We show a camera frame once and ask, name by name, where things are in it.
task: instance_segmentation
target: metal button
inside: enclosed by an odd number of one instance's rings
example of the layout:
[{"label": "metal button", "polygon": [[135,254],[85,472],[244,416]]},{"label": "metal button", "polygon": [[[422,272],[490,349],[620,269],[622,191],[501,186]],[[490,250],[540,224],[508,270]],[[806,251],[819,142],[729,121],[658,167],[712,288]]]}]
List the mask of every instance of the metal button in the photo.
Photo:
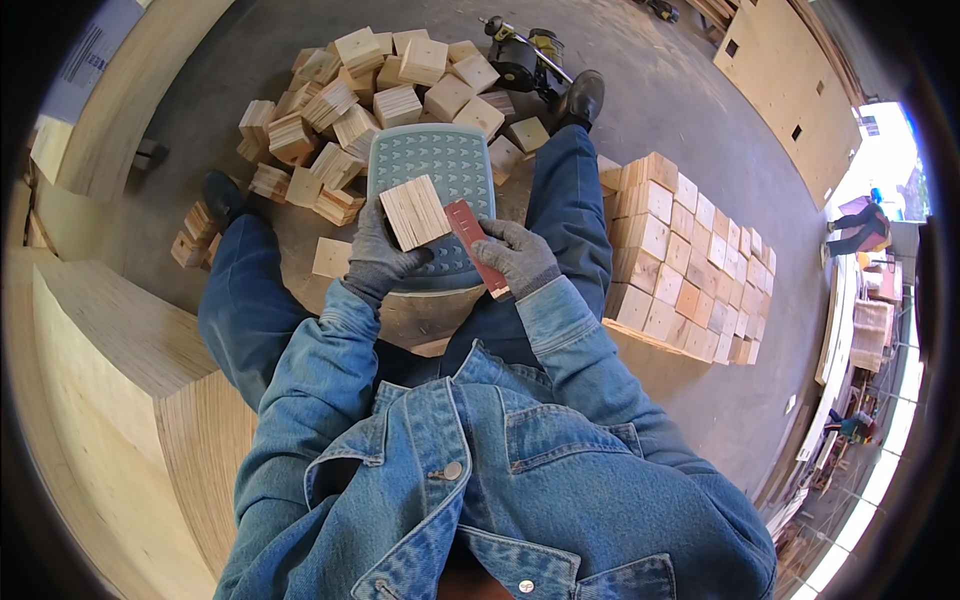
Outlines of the metal button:
[{"label": "metal button", "polygon": [[446,467],[444,467],[444,479],[453,481],[454,479],[459,477],[460,474],[463,472],[464,472],[464,466],[458,463],[457,461],[453,461],[452,463],[448,463]]}]

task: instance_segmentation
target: jacket sleeve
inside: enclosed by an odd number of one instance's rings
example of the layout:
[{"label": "jacket sleeve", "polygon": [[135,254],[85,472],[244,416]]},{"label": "jacket sleeve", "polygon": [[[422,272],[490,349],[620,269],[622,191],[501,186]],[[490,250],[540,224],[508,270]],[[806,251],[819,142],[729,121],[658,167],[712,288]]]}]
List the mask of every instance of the jacket sleeve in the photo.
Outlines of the jacket sleeve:
[{"label": "jacket sleeve", "polygon": [[534,354],[553,382],[556,402],[598,425],[632,423],[643,459],[689,477],[772,572],[773,543],[754,506],[686,446],[676,424],[617,357],[616,345],[573,284],[565,276],[554,279],[518,301],[516,310]]},{"label": "jacket sleeve", "polygon": [[308,513],[303,474],[368,412],[380,323],[334,281],[319,319],[303,321],[280,356],[260,402],[250,454],[237,472],[237,538],[218,588],[229,597],[247,566]]}]

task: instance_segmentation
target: pile of wooden blocks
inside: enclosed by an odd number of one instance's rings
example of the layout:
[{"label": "pile of wooden blocks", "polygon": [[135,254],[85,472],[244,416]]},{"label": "pile of wooden blocks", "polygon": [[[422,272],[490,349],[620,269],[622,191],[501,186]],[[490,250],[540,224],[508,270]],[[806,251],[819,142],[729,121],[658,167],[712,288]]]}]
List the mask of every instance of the pile of wooden blocks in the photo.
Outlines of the pile of wooden blocks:
[{"label": "pile of wooden blocks", "polygon": [[183,219],[183,229],[177,233],[170,254],[184,269],[213,265],[213,257],[220,246],[220,233],[203,201],[190,208]]},{"label": "pile of wooden blocks", "polygon": [[[490,90],[499,75],[472,42],[445,44],[424,29],[375,34],[365,27],[303,48],[291,71],[275,103],[247,106],[237,152],[257,165],[251,191],[310,208],[338,227],[363,205],[349,187],[366,175],[377,132],[445,122],[474,125],[493,140],[515,114],[507,92]],[[497,181],[547,138],[536,117],[514,123],[491,147]]]},{"label": "pile of wooden blocks", "polygon": [[599,156],[613,273],[604,324],[708,363],[753,365],[777,255],[713,205],[670,160]]}]

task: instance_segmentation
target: gray floor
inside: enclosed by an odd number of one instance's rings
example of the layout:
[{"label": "gray floor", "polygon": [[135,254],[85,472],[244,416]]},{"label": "gray floor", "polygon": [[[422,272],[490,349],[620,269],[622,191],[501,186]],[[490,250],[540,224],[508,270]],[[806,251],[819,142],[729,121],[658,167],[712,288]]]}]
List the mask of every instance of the gray floor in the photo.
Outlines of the gray floor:
[{"label": "gray floor", "polygon": [[[485,49],[489,40],[476,17],[495,13],[518,28],[551,29],[565,43],[568,70],[593,67],[606,75],[606,104],[591,134],[599,153],[627,162],[661,152],[777,251],[773,305],[755,366],[709,367],[639,343],[621,345],[624,361],[681,424],[691,446],[752,492],[776,458],[786,400],[801,393],[801,402],[812,401],[804,383],[826,319],[827,286],[816,252],[825,219],[773,134],[713,67],[713,48],[698,33],[690,7],[680,9],[682,22],[671,25],[628,0],[238,0],[184,66],[148,129],[171,153],[147,177],[132,177],[118,207],[115,233],[127,240],[123,275],[196,311],[206,274],[182,270],[170,245],[199,199],[205,170],[219,167],[249,180],[253,167],[235,152],[236,125],[251,99],[275,99],[286,88],[299,48],[370,25],[375,32],[426,28],[435,39],[472,39]],[[522,218],[532,168],[526,163],[498,191],[501,216]],[[336,229],[294,206],[269,208],[287,284],[317,309],[326,287],[310,277],[317,238],[349,240],[353,228]],[[418,328],[429,327],[427,316],[418,317]]]}]

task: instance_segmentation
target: gray glove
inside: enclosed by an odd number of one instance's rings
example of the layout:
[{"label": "gray glove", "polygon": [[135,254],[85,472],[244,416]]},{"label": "gray glove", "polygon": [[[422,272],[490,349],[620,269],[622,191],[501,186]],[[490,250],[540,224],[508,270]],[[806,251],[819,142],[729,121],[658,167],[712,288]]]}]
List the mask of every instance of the gray glove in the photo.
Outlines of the gray glove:
[{"label": "gray glove", "polygon": [[499,219],[483,219],[480,228],[502,241],[477,240],[470,249],[478,261],[503,274],[517,300],[560,276],[557,259],[546,240],[533,231]]},{"label": "gray glove", "polygon": [[367,202],[357,217],[349,271],[344,287],[379,315],[380,304],[404,277],[433,260],[427,248],[401,252],[387,238],[386,216],[379,198]]}]

